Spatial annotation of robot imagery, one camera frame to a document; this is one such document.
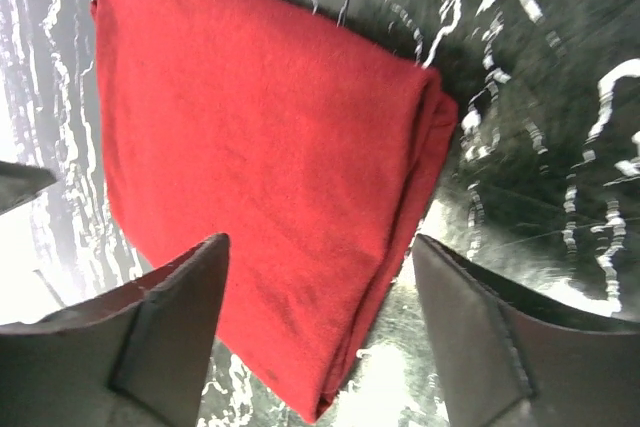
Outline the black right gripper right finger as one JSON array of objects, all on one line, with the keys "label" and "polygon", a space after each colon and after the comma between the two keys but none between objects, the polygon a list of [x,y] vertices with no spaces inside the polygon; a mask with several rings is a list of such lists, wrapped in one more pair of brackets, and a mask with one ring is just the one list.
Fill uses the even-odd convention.
[{"label": "black right gripper right finger", "polygon": [[428,236],[412,260],[451,425],[638,425],[638,323],[570,307]]}]

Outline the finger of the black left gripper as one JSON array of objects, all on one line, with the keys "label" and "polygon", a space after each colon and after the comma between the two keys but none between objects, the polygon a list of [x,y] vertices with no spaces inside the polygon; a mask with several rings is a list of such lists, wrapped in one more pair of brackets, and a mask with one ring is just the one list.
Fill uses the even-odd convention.
[{"label": "finger of the black left gripper", "polygon": [[47,168],[2,161],[0,181],[0,208],[9,212],[33,201],[56,182],[56,176]]}]

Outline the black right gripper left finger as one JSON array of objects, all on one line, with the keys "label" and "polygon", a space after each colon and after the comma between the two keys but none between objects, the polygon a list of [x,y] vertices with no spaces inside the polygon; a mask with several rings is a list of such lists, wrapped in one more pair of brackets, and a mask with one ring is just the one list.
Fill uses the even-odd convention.
[{"label": "black right gripper left finger", "polygon": [[91,300],[2,326],[2,425],[196,425],[229,257],[216,234]]}]

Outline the dark red t shirt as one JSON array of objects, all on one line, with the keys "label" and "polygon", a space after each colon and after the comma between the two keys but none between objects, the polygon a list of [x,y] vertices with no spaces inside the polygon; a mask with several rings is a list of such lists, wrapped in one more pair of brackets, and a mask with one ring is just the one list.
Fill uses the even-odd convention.
[{"label": "dark red t shirt", "polygon": [[231,240],[218,335],[305,421],[381,307],[458,120],[440,77],[284,0],[95,0],[113,218],[154,266]]}]

